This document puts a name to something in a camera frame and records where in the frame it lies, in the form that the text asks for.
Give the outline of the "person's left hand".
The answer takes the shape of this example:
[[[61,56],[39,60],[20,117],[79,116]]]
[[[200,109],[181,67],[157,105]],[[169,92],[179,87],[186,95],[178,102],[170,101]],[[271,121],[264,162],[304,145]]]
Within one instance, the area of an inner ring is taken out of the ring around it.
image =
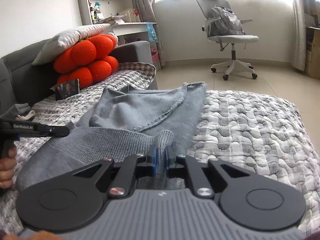
[[[8,149],[8,156],[1,159],[0,169],[0,187],[1,189],[8,189],[13,185],[14,168],[17,165],[17,148],[13,145]]]

